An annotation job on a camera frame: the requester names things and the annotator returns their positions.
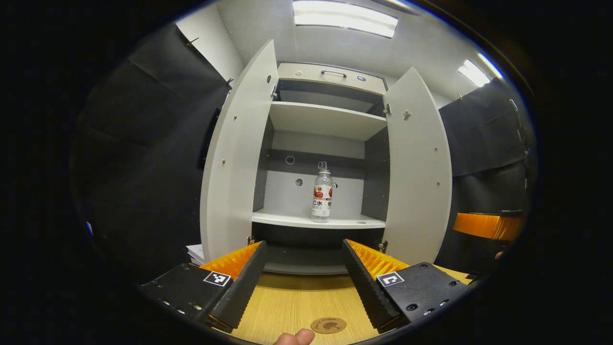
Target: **human finger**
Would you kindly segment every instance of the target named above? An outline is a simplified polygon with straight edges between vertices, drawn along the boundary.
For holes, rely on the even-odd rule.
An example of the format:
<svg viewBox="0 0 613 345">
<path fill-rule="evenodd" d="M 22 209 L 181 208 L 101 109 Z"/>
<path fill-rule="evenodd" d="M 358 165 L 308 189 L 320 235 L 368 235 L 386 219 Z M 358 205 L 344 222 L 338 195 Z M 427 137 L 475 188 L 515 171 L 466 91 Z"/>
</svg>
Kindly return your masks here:
<svg viewBox="0 0 613 345">
<path fill-rule="evenodd" d="M 294 335 L 289 333 L 283 333 L 279 336 L 279 338 L 275 341 L 273 345 L 301 345 Z"/>
<path fill-rule="evenodd" d="M 315 339 L 315 332 L 303 328 L 296 333 L 296 338 L 300 345 L 309 345 Z"/>
</svg>

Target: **open cabinet door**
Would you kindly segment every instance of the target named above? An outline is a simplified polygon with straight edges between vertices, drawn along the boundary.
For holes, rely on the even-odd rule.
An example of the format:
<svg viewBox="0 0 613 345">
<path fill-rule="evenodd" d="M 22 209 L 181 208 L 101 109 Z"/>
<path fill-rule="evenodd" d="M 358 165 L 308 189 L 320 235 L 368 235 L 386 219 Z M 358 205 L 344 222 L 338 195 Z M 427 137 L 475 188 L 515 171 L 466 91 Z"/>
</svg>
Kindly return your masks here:
<svg viewBox="0 0 613 345">
<path fill-rule="evenodd" d="M 240 74 L 221 109 L 200 193 L 200 238 L 208 262 L 247 245 L 257 163 L 278 79 L 275 46 L 269 40 Z"/>
<path fill-rule="evenodd" d="M 434 262 L 451 207 L 451 157 L 434 99 L 415 68 L 383 95 L 390 150 L 386 253 L 409 265 Z"/>
</svg>

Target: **drawer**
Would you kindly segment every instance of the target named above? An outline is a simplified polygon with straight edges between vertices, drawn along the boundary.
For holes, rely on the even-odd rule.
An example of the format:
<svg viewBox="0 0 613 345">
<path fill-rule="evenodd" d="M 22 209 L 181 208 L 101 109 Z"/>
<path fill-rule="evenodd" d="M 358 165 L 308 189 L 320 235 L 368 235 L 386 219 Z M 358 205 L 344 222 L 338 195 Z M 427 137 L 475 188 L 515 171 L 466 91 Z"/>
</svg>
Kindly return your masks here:
<svg viewBox="0 0 613 345">
<path fill-rule="evenodd" d="M 320 64 L 307 63 L 280 63 L 280 80 L 304 80 L 307 82 L 340 85 L 356 90 L 363 90 L 383 95 L 386 92 L 382 78 L 351 71 L 349 69 L 323 66 Z"/>
</svg>

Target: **plastic bottle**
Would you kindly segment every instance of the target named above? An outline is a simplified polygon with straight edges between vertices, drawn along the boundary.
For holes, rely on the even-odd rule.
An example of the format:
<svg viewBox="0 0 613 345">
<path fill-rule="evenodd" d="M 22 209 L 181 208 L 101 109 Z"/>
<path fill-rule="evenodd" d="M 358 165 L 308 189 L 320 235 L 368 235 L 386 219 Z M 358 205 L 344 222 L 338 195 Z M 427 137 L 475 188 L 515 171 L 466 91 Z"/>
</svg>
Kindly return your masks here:
<svg viewBox="0 0 613 345">
<path fill-rule="evenodd" d="M 313 189 L 311 220 L 317 223 L 326 223 L 330 218 L 330 210 L 332 209 L 332 189 L 334 184 L 330 177 L 328 164 L 320 161 L 318 168 L 319 175 L 315 177 L 315 188 Z"/>
</svg>

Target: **wooden table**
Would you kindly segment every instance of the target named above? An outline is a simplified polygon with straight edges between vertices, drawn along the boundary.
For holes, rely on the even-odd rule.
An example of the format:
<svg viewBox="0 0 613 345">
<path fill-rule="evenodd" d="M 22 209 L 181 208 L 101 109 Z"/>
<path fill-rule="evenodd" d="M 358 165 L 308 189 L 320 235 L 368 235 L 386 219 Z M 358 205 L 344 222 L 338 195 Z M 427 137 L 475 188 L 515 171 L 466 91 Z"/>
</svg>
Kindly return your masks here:
<svg viewBox="0 0 613 345">
<path fill-rule="evenodd" d="M 466 273 L 438 267 L 467 284 Z M 312 345 L 345 345 L 378 336 L 348 275 L 291 276 L 262 273 L 239 327 L 232 336 L 272 344 L 282 333 L 295 334 L 322 317 L 339 317 L 347 327 L 334 334 L 316 333 Z"/>
</svg>

